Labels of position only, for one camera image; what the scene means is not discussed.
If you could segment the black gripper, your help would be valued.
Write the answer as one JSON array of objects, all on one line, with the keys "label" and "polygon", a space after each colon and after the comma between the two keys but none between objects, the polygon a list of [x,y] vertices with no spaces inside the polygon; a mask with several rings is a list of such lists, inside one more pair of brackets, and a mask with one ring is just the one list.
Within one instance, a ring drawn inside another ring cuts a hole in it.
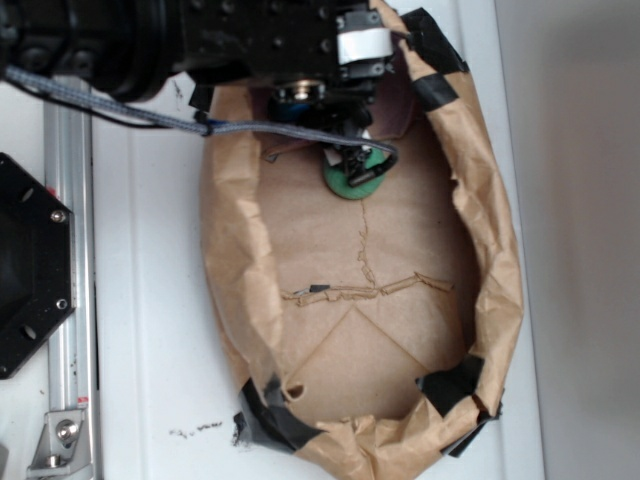
[{"label": "black gripper", "polygon": [[219,86],[248,86],[296,107],[370,104],[394,55],[366,1],[187,1],[184,71],[192,106]]}]

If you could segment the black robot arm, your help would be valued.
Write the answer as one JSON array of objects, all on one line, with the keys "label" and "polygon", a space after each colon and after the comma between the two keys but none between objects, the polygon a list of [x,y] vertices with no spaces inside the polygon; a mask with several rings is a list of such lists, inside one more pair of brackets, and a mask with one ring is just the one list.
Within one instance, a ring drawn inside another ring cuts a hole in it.
[{"label": "black robot arm", "polygon": [[202,136],[264,121],[189,123],[140,108],[172,76],[263,87],[284,104],[365,104],[393,56],[366,1],[5,1],[1,77],[48,99]]}]

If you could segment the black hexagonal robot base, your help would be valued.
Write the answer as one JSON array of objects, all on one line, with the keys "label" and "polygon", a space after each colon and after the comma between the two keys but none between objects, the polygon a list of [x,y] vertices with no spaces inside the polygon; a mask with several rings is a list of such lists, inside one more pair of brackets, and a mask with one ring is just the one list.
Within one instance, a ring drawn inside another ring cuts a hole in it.
[{"label": "black hexagonal robot base", "polygon": [[1,155],[1,378],[13,377],[74,311],[73,213]]}]

